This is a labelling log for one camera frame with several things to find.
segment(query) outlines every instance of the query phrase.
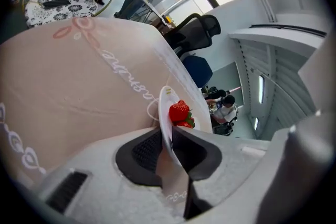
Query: tablecloth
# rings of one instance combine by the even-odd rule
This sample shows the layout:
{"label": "tablecloth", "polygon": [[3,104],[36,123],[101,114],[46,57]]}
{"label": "tablecloth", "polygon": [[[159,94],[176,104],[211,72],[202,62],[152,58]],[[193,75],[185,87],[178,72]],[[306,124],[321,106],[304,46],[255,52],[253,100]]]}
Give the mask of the tablecloth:
{"label": "tablecloth", "polygon": [[[0,46],[0,71],[0,147],[27,187],[90,143],[158,126],[165,85],[212,132],[201,92],[151,25],[87,17],[31,28]],[[157,173],[182,208],[188,177],[165,149]]]}
{"label": "tablecloth", "polygon": [[74,17],[90,17],[98,9],[94,0],[68,0],[70,1],[69,5],[44,9],[41,4],[48,1],[52,0],[30,0],[27,3],[25,16],[29,27]]}

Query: red strawberry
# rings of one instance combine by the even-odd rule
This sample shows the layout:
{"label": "red strawberry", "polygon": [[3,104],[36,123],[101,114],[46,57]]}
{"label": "red strawberry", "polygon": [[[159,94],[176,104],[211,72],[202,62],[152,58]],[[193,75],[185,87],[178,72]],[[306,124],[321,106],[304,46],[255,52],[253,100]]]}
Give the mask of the red strawberry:
{"label": "red strawberry", "polygon": [[189,123],[186,123],[186,122],[184,122],[184,121],[178,122],[178,123],[176,124],[176,126],[183,126],[183,127],[188,127],[188,128],[193,129],[193,127],[192,127]]}
{"label": "red strawberry", "polygon": [[172,122],[177,122],[177,121],[184,121],[189,112],[189,106],[187,106],[185,103],[177,103],[173,104],[169,108],[169,117]]}

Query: white plate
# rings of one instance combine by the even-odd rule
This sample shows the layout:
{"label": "white plate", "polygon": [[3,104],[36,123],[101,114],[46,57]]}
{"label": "white plate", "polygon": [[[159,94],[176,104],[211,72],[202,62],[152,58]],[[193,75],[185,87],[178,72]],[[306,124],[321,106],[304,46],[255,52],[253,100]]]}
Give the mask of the white plate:
{"label": "white plate", "polygon": [[[169,108],[179,102],[179,96],[177,93],[172,89],[172,87],[164,86],[160,91],[159,96],[159,121],[160,121],[160,128],[162,132],[162,137],[164,144],[166,145],[166,148],[170,154],[170,156],[173,158],[173,160],[179,164],[179,159],[176,157],[174,151],[172,150],[172,126],[173,123],[170,120],[169,117]],[[195,120],[195,128],[196,130],[200,129],[200,123],[198,122],[198,119],[193,117]]]}

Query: vent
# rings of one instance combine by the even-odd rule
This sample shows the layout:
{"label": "vent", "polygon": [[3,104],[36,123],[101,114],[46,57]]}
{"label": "vent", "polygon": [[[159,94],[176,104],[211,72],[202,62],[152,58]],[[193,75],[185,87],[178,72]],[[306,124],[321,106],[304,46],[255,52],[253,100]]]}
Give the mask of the vent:
{"label": "vent", "polygon": [[87,177],[87,174],[80,172],[69,174],[48,198],[46,204],[63,214]]}

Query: white shirt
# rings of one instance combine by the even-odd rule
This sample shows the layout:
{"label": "white shirt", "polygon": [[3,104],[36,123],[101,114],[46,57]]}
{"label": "white shirt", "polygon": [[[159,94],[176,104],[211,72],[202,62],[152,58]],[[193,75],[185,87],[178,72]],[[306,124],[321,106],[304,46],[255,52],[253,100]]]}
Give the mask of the white shirt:
{"label": "white shirt", "polygon": [[220,109],[217,109],[214,113],[215,120],[226,120],[227,122],[230,122],[233,120],[233,118],[237,115],[234,105],[230,108],[227,108],[225,106],[222,106]]}

